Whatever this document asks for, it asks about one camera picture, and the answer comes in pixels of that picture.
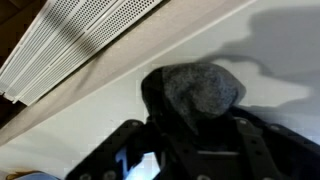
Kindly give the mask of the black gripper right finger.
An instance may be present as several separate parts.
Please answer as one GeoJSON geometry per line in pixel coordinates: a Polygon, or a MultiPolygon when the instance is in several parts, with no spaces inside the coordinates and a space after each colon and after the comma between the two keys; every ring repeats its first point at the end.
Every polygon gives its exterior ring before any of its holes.
{"type": "Polygon", "coordinates": [[[283,180],[320,180],[320,146],[287,127],[268,123],[238,107],[230,112],[251,122],[259,131],[283,180]]]}

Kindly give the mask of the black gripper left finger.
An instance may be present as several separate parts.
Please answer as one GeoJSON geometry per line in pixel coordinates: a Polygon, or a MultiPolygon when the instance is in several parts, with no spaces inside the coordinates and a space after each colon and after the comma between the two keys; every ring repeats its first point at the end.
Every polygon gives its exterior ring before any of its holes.
{"type": "Polygon", "coordinates": [[[155,132],[153,122],[125,121],[75,166],[65,180],[125,180],[144,155],[154,151],[155,132]]]}

